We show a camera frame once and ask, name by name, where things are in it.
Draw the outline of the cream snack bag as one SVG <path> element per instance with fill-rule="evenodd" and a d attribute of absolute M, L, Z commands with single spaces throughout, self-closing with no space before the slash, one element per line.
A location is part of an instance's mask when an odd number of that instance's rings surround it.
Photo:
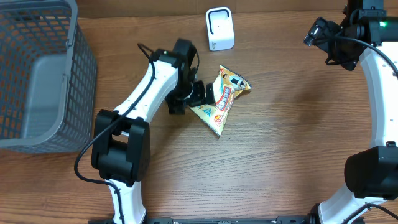
<path fill-rule="evenodd" d="M 219 74 L 212 87 L 215 104 L 200 105 L 190 109 L 218 136 L 221 136 L 235 98 L 251 90 L 252 85 L 240 74 L 220 65 Z"/>

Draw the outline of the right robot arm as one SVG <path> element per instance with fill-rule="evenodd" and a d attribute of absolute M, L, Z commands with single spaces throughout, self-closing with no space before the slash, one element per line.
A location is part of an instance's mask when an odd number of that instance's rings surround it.
<path fill-rule="evenodd" d="M 296 223 L 364 223 L 362 215 L 397 199 L 397 18 L 383 1 L 348 0 L 339 23 L 319 17 L 303 42 L 328 54 L 327 65 L 352 71 L 360 65 L 371 110 L 369 149 L 347 158 L 345 182 Z"/>

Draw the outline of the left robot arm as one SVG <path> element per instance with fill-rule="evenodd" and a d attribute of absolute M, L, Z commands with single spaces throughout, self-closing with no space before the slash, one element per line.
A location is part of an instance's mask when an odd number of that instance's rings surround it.
<path fill-rule="evenodd" d="M 107 223 L 145 223 L 141 180 L 150 163 L 150 123 L 162 102 L 169 113 L 212 105 L 213 87 L 196 79 L 199 58 L 191 41 L 178 39 L 172 50 L 138 47 L 149 59 L 146 74 L 114 110 L 102 109 L 95 119 L 91 165 L 112 195 L 114 216 Z"/>

